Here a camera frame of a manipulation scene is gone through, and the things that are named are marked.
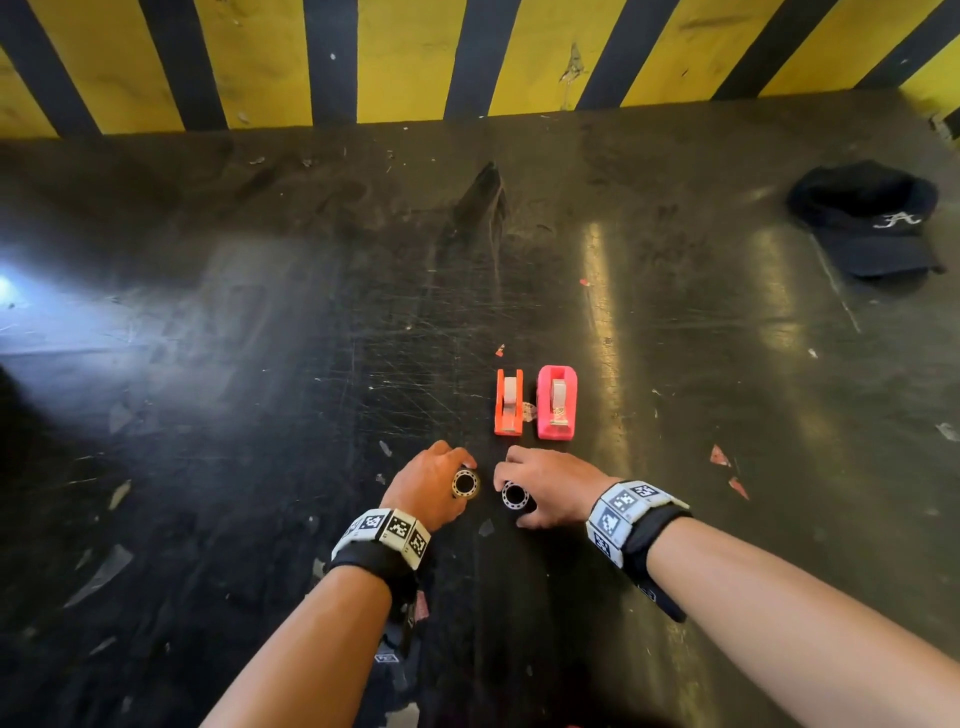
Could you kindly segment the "person's left hand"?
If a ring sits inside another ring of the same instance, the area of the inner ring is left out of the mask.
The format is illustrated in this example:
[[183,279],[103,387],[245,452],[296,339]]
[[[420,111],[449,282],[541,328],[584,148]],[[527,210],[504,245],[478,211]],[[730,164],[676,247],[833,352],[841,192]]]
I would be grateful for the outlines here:
[[434,534],[456,520],[466,500],[451,491],[453,476],[432,476],[427,469],[427,448],[409,461],[390,481],[379,506],[399,510],[417,519]]

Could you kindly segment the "person's right hand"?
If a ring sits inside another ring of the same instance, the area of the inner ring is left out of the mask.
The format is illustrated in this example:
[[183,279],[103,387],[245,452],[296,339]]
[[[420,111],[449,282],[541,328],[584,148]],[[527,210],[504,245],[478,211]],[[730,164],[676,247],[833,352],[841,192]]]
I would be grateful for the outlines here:
[[526,489],[536,506],[553,509],[558,528],[582,526],[600,497],[622,478],[569,453],[515,444],[494,468],[494,489],[500,492],[507,480]]

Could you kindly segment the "person's left forearm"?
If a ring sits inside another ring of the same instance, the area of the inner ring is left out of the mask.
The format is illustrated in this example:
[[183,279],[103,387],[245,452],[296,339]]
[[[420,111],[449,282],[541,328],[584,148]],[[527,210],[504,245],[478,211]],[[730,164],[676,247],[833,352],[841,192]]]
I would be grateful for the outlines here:
[[383,580],[357,566],[334,568],[200,728],[352,728],[391,606]]

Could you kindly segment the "person's right forearm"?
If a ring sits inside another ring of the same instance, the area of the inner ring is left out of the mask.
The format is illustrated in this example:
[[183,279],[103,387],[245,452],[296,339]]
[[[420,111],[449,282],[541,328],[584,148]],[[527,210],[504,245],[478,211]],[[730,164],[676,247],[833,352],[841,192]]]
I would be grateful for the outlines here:
[[806,728],[960,728],[960,663],[783,559],[684,516],[647,569]]

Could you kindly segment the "orange tape dispenser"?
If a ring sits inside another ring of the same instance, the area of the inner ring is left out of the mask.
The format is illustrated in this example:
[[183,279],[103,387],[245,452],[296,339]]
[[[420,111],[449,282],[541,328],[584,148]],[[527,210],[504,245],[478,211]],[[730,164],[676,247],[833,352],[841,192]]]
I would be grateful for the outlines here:
[[493,432],[497,436],[520,438],[524,426],[523,372],[497,370]]

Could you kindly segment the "right wrist tracker band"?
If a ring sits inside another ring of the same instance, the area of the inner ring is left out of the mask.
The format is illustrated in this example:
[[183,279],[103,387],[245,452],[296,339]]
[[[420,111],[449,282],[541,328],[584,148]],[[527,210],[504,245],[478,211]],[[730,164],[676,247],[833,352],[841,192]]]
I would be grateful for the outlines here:
[[634,480],[619,481],[607,488],[585,522],[587,537],[598,551],[680,625],[687,614],[650,574],[647,556],[669,525],[691,516],[685,502],[650,483]]

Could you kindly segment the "wrist tracker band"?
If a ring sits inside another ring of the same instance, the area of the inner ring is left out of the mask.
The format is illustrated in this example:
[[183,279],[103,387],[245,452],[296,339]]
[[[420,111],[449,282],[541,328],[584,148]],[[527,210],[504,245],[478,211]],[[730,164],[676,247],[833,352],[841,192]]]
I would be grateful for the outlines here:
[[647,556],[669,525],[691,516],[685,502],[650,483],[634,480],[619,481],[607,488],[585,522],[587,537],[598,551],[680,625],[687,614],[650,574]]
[[399,663],[409,654],[421,590],[419,569],[430,541],[430,532],[414,516],[376,508],[355,518],[331,552],[329,571],[355,567],[390,590],[390,613],[375,656],[380,663]]

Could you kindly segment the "left wrist tracker band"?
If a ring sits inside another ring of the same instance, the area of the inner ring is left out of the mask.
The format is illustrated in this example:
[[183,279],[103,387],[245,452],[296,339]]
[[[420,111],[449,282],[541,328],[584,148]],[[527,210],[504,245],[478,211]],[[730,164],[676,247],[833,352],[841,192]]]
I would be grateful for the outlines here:
[[414,516],[376,508],[355,518],[331,552],[329,571],[355,567],[390,590],[390,613],[375,656],[380,663],[399,663],[409,654],[421,590],[419,569],[430,541],[430,532]]

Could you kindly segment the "pink tape dispenser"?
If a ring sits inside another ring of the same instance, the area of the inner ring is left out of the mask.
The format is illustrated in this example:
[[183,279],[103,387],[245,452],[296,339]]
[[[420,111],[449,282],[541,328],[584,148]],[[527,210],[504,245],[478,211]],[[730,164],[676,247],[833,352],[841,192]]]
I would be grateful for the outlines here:
[[541,441],[569,442],[576,428],[578,375],[570,366],[543,366],[536,378],[536,433]]

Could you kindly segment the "black baseball cap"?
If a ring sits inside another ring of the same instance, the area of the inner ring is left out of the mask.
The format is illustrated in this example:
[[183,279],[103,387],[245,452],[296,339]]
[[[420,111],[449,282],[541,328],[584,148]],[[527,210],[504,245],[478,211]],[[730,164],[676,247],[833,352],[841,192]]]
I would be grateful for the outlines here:
[[938,204],[933,182],[873,160],[816,167],[785,199],[841,273],[869,282],[946,272],[926,235]]

